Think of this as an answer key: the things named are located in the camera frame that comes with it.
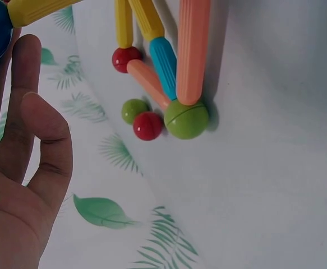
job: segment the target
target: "fern leaf print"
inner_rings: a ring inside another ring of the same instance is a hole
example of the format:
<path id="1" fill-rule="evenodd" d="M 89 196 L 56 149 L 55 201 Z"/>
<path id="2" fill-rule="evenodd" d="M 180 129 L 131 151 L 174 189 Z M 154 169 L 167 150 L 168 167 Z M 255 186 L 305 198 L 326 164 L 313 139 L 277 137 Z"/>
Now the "fern leaf print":
<path id="1" fill-rule="evenodd" d="M 61 101 L 63 112 L 80 119 L 86 119 L 93 123 L 107 120 L 103 107 L 94 102 L 89 95 L 78 93 L 72 94 L 71 99 Z"/>
<path id="2" fill-rule="evenodd" d="M 57 89 L 68 89 L 76 86 L 84 80 L 84 72 L 81 68 L 81 61 L 78 55 L 72 55 L 67 58 L 68 63 L 65 68 L 58 72 L 54 77 L 49 80 L 57 83 Z"/>
<path id="3" fill-rule="evenodd" d="M 6 124 L 7 112 L 3 113 L 0 118 L 0 141 L 4 136 L 5 124 Z"/>
<path id="4" fill-rule="evenodd" d="M 153 209 L 153 215 L 156 219 L 152 221 L 151 238 L 138 250 L 141 259 L 134 262 L 134 267 L 192 269 L 192 265 L 197 263 L 197 251 L 185 239 L 172 217 L 165 213 L 163 206 Z"/>
<path id="5" fill-rule="evenodd" d="M 123 170 L 141 173 L 138 165 L 118 134 L 112 134 L 103 140 L 100 145 L 100 153 L 114 166 L 118 166 Z"/>
<path id="6" fill-rule="evenodd" d="M 55 24 L 69 34 L 75 34 L 72 6 L 65 7 L 52 14 Z"/>
<path id="7" fill-rule="evenodd" d="M 41 49 L 41 64 L 46 66 L 57 66 L 57 62 L 52 54 L 52 52 L 47 48 Z"/>

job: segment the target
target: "yellow magnetic stick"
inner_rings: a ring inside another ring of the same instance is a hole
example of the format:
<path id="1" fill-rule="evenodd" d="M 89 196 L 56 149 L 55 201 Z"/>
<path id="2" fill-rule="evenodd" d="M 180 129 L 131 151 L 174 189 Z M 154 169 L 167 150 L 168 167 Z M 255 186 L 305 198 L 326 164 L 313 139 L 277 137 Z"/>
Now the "yellow magnetic stick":
<path id="1" fill-rule="evenodd" d="M 8 14 L 12 26 L 23 27 L 81 0 L 11 0 Z"/>
<path id="2" fill-rule="evenodd" d="M 146 41 L 164 36 L 163 23 L 152 0 L 128 0 Z"/>
<path id="3" fill-rule="evenodd" d="M 114 0 L 114 11 L 117 43 L 121 49 L 130 48 L 133 44 L 133 22 L 128 0 Z"/>

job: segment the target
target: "small green ball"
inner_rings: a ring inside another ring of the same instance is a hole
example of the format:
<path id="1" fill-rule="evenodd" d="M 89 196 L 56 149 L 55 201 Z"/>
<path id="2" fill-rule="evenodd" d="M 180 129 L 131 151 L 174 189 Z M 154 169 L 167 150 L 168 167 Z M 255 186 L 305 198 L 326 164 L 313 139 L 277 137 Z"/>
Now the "small green ball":
<path id="1" fill-rule="evenodd" d="M 121 117 L 126 123 L 132 125 L 139 114 L 148 110 L 149 107 L 144 101 L 140 99 L 130 99 L 123 104 Z"/>
<path id="2" fill-rule="evenodd" d="M 167 107 L 164 124 L 175 137 L 183 140 L 193 139 L 203 133 L 209 123 L 209 115 L 205 105 L 182 105 L 174 100 Z"/>

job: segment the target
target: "fingernail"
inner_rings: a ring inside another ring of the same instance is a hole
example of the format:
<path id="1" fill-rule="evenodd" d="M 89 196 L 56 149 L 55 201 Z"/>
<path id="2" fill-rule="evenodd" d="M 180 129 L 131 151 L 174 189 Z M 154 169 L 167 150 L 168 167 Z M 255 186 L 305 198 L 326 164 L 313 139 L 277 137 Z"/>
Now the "fingernail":
<path id="1" fill-rule="evenodd" d="M 25 98 L 25 97 L 27 97 L 30 94 L 34 94 L 34 95 L 37 95 L 38 97 L 40 97 L 40 95 L 37 92 L 29 91 L 29 92 L 25 93 L 22 98 Z"/>

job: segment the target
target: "red ball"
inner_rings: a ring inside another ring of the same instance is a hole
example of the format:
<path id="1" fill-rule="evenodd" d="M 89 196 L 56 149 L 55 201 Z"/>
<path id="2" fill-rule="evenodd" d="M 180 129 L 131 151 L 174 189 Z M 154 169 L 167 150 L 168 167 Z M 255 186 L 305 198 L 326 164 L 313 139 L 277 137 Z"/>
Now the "red ball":
<path id="1" fill-rule="evenodd" d="M 135 135 L 144 141 L 156 139 L 161 134 L 162 128 L 163 121 L 161 117 L 153 112 L 143 112 L 133 122 Z"/>
<path id="2" fill-rule="evenodd" d="M 136 59 L 142 59 L 142 54 L 136 47 L 118 48 L 112 55 L 112 64 L 118 72 L 127 73 L 128 62 Z"/>

